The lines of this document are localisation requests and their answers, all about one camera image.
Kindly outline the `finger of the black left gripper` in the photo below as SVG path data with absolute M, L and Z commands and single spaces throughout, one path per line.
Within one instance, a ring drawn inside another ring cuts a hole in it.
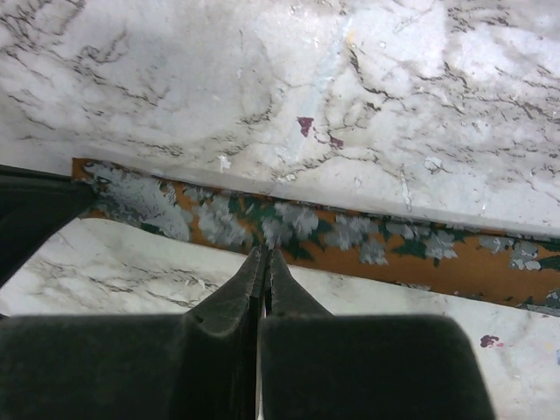
M 89 185 L 69 177 L 2 165 L 1 283 L 95 201 Z

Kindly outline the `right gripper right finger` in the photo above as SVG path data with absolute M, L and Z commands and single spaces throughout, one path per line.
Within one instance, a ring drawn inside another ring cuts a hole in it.
M 267 419 L 491 419 L 460 326 L 436 315 L 331 314 L 273 250 L 260 326 Z

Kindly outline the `brown grey floral tie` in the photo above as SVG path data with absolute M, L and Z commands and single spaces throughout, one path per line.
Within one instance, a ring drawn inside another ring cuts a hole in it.
M 461 298 L 559 313 L 559 240 L 360 213 L 203 187 L 76 158 L 92 217 L 240 254 L 265 245 L 290 264 Z

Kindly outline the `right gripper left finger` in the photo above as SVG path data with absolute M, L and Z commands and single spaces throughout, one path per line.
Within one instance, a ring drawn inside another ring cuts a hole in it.
M 1 323 L 4 419 L 254 419 L 268 253 L 183 314 Z

